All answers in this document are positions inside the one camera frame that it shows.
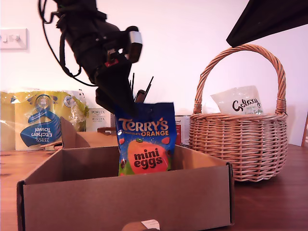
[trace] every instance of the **open cardboard box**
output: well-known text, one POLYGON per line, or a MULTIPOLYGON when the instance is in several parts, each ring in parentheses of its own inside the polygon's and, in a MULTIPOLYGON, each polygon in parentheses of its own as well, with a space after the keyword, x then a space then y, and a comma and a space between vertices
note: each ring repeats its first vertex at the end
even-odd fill
POLYGON ((118 177, 117 146, 90 147, 61 118, 64 148, 17 184, 19 231, 120 231, 156 219, 162 231, 233 223, 232 166, 176 146, 174 171, 118 177))

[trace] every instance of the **cable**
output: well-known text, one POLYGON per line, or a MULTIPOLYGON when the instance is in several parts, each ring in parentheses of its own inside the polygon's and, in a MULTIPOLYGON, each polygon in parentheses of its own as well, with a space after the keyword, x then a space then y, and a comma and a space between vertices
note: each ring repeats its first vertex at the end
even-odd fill
POLYGON ((65 39, 65 34, 61 35, 61 37, 63 36, 63 38, 60 38, 60 53, 63 52, 63 57, 64 59, 62 60, 62 62, 60 62, 60 60, 58 59, 58 57, 56 56, 56 54, 54 53, 50 43, 49 43, 49 40, 48 40, 48 37, 47 37, 47 33, 46 33, 46 29, 45 29, 45 24, 51 24, 52 21, 53 21, 53 17, 55 15, 55 13, 51 13, 51 18, 50 18, 50 21, 47 22, 46 19, 45 19, 45 9, 46 9, 46 3, 47 3, 47 0, 44 1, 44 5, 43 5, 43 9, 41 8, 41 0, 38 0, 38 11, 39 11, 39 15, 42 19, 42 27, 43 27, 43 32, 44 32, 44 36, 45 36, 45 39, 47 41, 47 44, 48 44, 48 47, 50 48, 54 58, 56 59, 56 61, 58 62, 58 64, 60 65, 60 67, 63 69, 63 71, 68 75, 70 76, 71 78, 73 78, 74 80, 78 81, 79 83, 82 83, 86 86, 89 86, 89 87, 97 87, 96 85, 92 85, 92 84, 88 84, 88 83, 85 83, 83 82, 82 80, 80 79, 77 79, 76 76, 80 75, 81 73, 81 66, 79 65, 79 70, 78 70, 78 73, 76 75, 73 75, 72 73, 69 72, 69 69, 65 66, 65 55, 64 55, 64 45, 62 45, 64 43, 64 41, 62 41, 63 39, 65 39))

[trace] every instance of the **basket handle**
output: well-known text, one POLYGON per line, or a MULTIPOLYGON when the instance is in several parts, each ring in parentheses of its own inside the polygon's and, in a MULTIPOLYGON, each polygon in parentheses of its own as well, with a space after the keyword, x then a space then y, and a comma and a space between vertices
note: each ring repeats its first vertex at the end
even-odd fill
POLYGON ((200 75, 200 81, 197 88, 197 94, 196 98, 194 100, 194 108, 193 113, 201 113, 202 112, 202 93, 203 93, 203 87, 204 83, 207 79, 208 74, 210 71, 214 68, 214 66, 222 60, 224 57, 238 52, 238 51, 253 51, 257 52, 261 55, 263 55, 265 58, 267 58, 271 64, 273 64, 277 76, 278 76, 278 93, 277 93, 277 104, 276 104, 276 114, 286 114, 286 100, 285 100, 285 89, 286 89, 286 82, 285 82, 285 72, 283 69, 282 64, 280 63, 279 59, 275 57, 271 52, 266 50, 265 48, 253 45, 253 44, 244 44, 242 46, 238 47, 230 47, 226 49, 225 51, 221 52, 219 55, 217 55, 205 68, 205 70, 200 75))

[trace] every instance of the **light switch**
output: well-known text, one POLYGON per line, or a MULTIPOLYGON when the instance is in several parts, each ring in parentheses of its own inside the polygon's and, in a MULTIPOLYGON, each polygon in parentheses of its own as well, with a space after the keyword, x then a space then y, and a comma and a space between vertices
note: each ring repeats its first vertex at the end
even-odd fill
POLYGON ((28 30, 26 28, 1 29, 1 50, 27 50, 28 30))
POLYGON ((1 42, 8 42, 7 35, 1 35, 1 42))

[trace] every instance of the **yellow packaging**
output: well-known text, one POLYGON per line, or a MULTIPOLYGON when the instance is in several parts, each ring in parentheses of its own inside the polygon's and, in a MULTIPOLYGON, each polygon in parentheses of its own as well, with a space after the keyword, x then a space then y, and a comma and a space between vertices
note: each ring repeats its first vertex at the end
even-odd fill
POLYGON ((1 92, 1 151, 15 150, 15 106, 11 104, 12 95, 1 92))
POLYGON ((60 117, 70 121, 77 131, 85 130, 88 108, 76 96, 65 91, 17 92, 11 98, 15 106, 15 148, 39 150, 41 145, 61 139, 60 117))

